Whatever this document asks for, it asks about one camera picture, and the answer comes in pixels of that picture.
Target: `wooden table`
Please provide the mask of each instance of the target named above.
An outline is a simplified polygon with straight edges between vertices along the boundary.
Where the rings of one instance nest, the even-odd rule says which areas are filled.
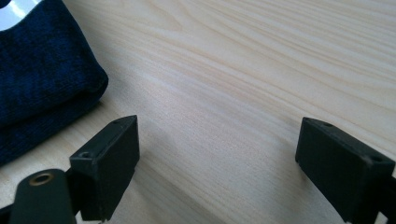
[[[0,168],[1,207],[134,114],[141,160],[110,223],[343,223],[294,160],[302,117],[396,160],[394,1],[64,2],[110,83],[90,114]]]

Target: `cloth fold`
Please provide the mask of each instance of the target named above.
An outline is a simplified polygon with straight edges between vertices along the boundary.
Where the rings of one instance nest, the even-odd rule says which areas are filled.
[[[88,112],[107,82],[61,0],[0,32],[0,166]]]

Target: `wood grain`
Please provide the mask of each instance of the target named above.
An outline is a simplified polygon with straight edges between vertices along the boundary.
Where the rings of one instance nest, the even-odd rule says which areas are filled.
[[[132,114],[141,161],[110,223],[343,223],[294,161],[302,117],[396,160],[394,1],[64,2],[110,83],[89,115],[1,167],[0,206]]]

